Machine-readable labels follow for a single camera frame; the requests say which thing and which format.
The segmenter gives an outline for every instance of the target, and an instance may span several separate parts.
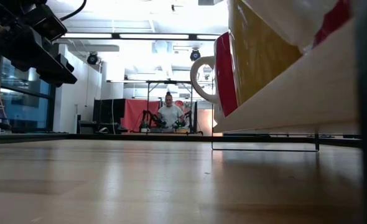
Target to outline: robotic arm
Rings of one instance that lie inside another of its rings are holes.
[[[74,84],[74,68],[63,55],[51,56],[52,42],[65,35],[66,27],[46,5],[47,0],[0,0],[0,54],[22,71],[37,69],[47,83]],[[84,8],[83,5],[68,19]]]
[[[164,122],[164,121],[162,121],[161,119],[159,119],[159,117],[157,117],[157,115],[152,114],[152,113],[151,113],[150,111],[148,111],[148,110],[144,110],[142,113],[143,113],[142,121],[145,121],[145,120],[146,120],[146,118],[147,118],[147,115],[149,115],[149,116],[150,116],[149,125],[150,125],[151,121],[153,121],[153,122],[156,124],[156,126],[157,126],[158,128],[165,128],[165,122]]]
[[[182,128],[186,126],[186,120],[189,119],[189,128],[192,128],[192,111],[188,111],[183,114],[182,122],[178,119],[175,122],[176,127]]]

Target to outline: white t-shirt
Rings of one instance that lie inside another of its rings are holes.
[[[171,107],[163,106],[159,109],[159,113],[161,114],[161,120],[166,123],[166,127],[170,128],[184,113],[182,110],[175,105]]]

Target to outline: security camera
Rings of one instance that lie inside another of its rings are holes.
[[[97,52],[91,52],[90,56],[86,59],[88,64],[90,65],[96,65],[99,62],[98,53]]]
[[[197,59],[199,59],[201,57],[200,52],[198,51],[198,49],[193,49],[192,53],[190,54],[190,59],[191,61],[196,61]]]

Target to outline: man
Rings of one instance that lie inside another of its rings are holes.
[[[172,104],[172,95],[167,92],[165,95],[165,106],[159,109],[159,118],[165,122],[166,128],[172,128],[176,121],[182,122],[184,113],[178,107]]]

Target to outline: red curtain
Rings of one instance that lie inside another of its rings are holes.
[[[143,111],[147,110],[147,100],[126,99],[124,118],[121,118],[121,126],[131,131],[139,131]],[[149,111],[157,114],[159,101],[149,102]]]

